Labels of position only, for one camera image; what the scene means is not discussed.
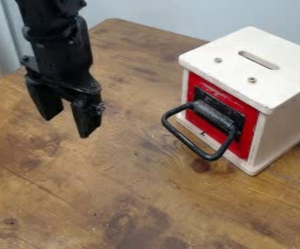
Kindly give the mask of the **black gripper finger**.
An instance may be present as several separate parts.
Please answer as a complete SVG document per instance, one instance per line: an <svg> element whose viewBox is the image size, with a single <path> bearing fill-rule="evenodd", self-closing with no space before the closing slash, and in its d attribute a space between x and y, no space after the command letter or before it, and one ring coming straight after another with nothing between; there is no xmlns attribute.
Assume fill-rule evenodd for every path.
<svg viewBox="0 0 300 249"><path fill-rule="evenodd" d="M75 126L80 138L87 138L101 124L104 104L100 94L80 95L71 103Z"/></svg>

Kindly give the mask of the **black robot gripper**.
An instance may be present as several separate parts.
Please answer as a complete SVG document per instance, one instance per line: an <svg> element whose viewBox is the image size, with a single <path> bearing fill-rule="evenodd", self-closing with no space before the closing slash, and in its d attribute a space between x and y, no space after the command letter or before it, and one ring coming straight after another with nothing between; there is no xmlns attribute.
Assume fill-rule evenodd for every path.
<svg viewBox="0 0 300 249"><path fill-rule="evenodd" d="M23 35L33 56L23 58L25 88L36 110L49 121L64 109L61 98L100 99L89 74L92 53L87 24L79 11L84 0L16 0Z"/></svg>

